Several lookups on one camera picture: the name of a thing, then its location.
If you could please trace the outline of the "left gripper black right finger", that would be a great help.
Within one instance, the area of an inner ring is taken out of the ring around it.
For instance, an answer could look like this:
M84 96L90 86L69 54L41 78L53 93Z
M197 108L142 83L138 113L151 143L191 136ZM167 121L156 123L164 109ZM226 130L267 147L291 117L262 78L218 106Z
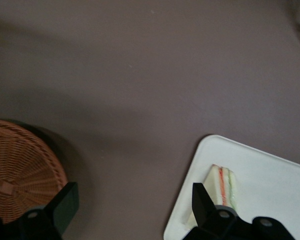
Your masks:
M215 205L202 183L192 185L192 210L197 223L185 240L293 240L278 220L257 216L244 221L231 207Z

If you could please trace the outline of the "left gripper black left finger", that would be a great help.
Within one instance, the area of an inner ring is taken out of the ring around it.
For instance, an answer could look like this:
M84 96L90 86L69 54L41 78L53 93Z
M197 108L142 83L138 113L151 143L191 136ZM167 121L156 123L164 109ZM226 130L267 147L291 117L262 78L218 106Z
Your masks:
M43 208L33 208L16 220L3 223L0 240L61 240L80 205L77 182L68 182Z

